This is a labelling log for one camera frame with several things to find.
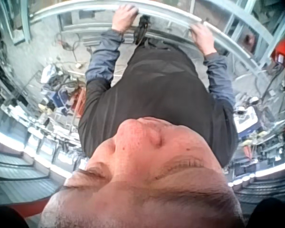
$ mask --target white light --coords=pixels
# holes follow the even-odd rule
[[[243,183],[242,179],[238,179],[238,180],[233,181],[234,185],[239,185],[241,183]]]
[[[31,144],[32,146],[38,146],[38,143],[39,143],[39,141],[36,140],[33,135],[30,136],[28,142],[29,142],[29,144]]]
[[[35,149],[33,149],[33,148],[31,148],[30,146],[26,146],[25,148],[24,148],[24,151],[23,151],[24,153],[26,153],[26,154],[28,154],[30,157],[35,157],[35,155],[36,155],[36,150]]]
[[[72,176],[72,173],[63,170],[62,168],[56,166],[56,165],[52,165],[50,168],[53,172],[57,173],[60,176],[63,176],[65,178],[70,178]]]
[[[81,159],[80,160],[79,169],[85,170],[85,168],[86,168],[86,160],[85,159]]]
[[[42,145],[41,150],[49,155],[53,154],[53,148],[50,148],[46,145]]]
[[[46,168],[51,167],[51,162],[46,160],[46,159],[44,159],[40,155],[36,155],[35,156],[35,160],[38,161],[41,165],[45,166]]]
[[[58,155],[58,159],[61,160],[61,161],[64,162],[64,163],[69,164],[69,165],[72,165],[72,164],[73,164],[73,158],[68,157],[68,156],[66,156],[66,155],[63,154],[63,153],[60,153],[60,154]]]
[[[28,132],[33,134],[34,136],[36,136],[39,139],[43,138],[43,134],[40,131],[38,131],[37,129],[33,128],[33,127],[29,127],[28,128]]]
[[[245,176],[242,178],[242,181],[248,181],[250,179],[250,176]]]
[[[0,143],[16,151],[23,151],[24,144],[0,132]]]
[[[257,171],[256,177],[263,177],[263,176],[266,176],[266,175],[269,175],[275,172],[279,172],[282,170],[285,170],[285,163],[275,166],[273,168],[267,169],[267,170]]]

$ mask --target short hair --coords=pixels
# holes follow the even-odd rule
[[[207,208],[211,208],[210,212],[214,217],[215,222],[211,222],[210,227],[225,227],[225,228],[241,228],[244,227],[242,213],[239,206],[239,202],[234,195],[224,193],[200,193],[200,192],[173,192],[168,194],[156,194],[151,197],[147,197],[146,202],[155,201],[160,203],[163,207],[167,203],[176,203],[177,206],[182,208],[191,207],[203,207],[207,205]],[[97,216],[96,213],[91,213],[89,216],[81,216],[75,213],[67,214],[63,210],[63,203],[57,202],[56,205],[47,205],[46,209],[41,215],[39,228],[149,228],[154,227],[151,224],[147,224],[147,218],[144,221],[140,221],[138,224],[133,224],[132,221],[119,220],[103,220]],[[188,221],[188,226],[192,227],[192,223],[198,222],[200,218],[192,217],[192,220]]]

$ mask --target metal pipe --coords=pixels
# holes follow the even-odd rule
[[[226,0],[223,1],[221,0],[219,2],[224,2],[226,4],[225,6],[232,3],[230,1],[226,3]],[[198,18],[188,12],[155,1],[121,0],[116,2],[111,0],[108,1],[70,0],[56,4],[54,6],[44,8],[36,12],[31,16],[30,22],[34,23],[45,17],[66,13],[72,10],[116,10],[120,4],[125,4],[125,3],[135,4],[139,8],[141,14],[159,17],[168,21],[173,21],[173,23],[186,28],[189,28],[190,25],[193,23],[202,21],[201,18]],[[238,11],[234,11],[236,16],[238,16],[239,13],[244,12],[244,10],[239,8],[236,4],[234,3],[232,4],[235,5],[238,9],[240,9]],[[247,20],[249,22],[255,22],[254,25],[249,24],[252,28],[256,28],[259,25],[261,28],[255,30],[261,31],[261,34],[263,34],[262,33],[263,26],[253,16],[249,15]],[[256,72],[258,71],[258,64],[251,58],[251,56],[245,50],[242,49],[242,47],[240,47],[236,42],[232,41],[231,38],[226,36],[216,27],[210,25],[209,23],[205,23],[205,25],[212,30],[215,40],[218,44],[220,44],[230,53],[234,54],[241,62],[243,62],[247,66],[249,70],[251,70],[256,74]]]
[[[29,42],[31,40],[31,37],[30,37],[30,31],[29,31],[28,0],[21,0],[20,7],[21,7],[21,21],[22,21],[24,39],[26,42]]]
[[[2,20],[2,21],[4,21],[3,24],[5,25],[5,28],[7,29],[8,33],[9,33],[9,37],[10,37],[11,41],[13,42],[13,44],[16,45],[16,44],[22,42],[24,40],[24,35],[23,35],[23,37],[20,37],[17,39],[14,38],[13,29],[9,23],[10,20],[9,20],[9,16],[8,16],[8,11],[6,9],[6,6],[4,5],[4,2],[1,0],[0,0],[0,9],[1,9],[2,14],[3,14],[3,16],[0,14],[0,18],[3,17],[3,19],[4,19],[4,20]]]
[[[194,7],[195,7],[195,0],[191,0],[189,13],[191,14],[194,13]]]
[[[73,71],[73,70],[68,70],[68,72],[71,73],[71,74],[75,74],[75,75],[85,76],[84,73],[80,73],[80,72]]]

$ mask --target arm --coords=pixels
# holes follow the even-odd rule
[[[86,154],[90,153],[90,132],[97,104],[101,96],[111,88],[115,64],[120,54],[118,48],[123,41],[124,32],[132,25],[137,13],[138,9],[131,5],[121,6],[116,11],[112,29],[101,35],[100,45],[93,53],[85,73],[85,109],[80,118],[78,133]]]
[[[225,100],[235,105],[231,78],[227,72],[226,59],[214,48],[214,37],[211,31],[202,24],[191,27],[192,38],[205,57],[204,65],[208,67],[209,92],[217,100]]]
[[[120,55],[118,48],[122,41],[122,34],[114,30],[106,31],[101,35],[100,45],[94,51],[85,73],[87,85],[97,78],[102,78],[111,83],[115,64]]]
[[[205,56],[204,65],[208,67],[209,93],[217,100],[226,100],[235,105],[231,77],[227,72],[226,59],[218,53]]]
[[[138,14],[138,9],[132,5],[123,5],[113,16],[112,30],[102,34],[101,42],[93,53],[91,63],[85,73],[86,84],[97,78],[111,83],[116,61],[119,57],[119,46],[123,41],[123,34],[132,25]]]

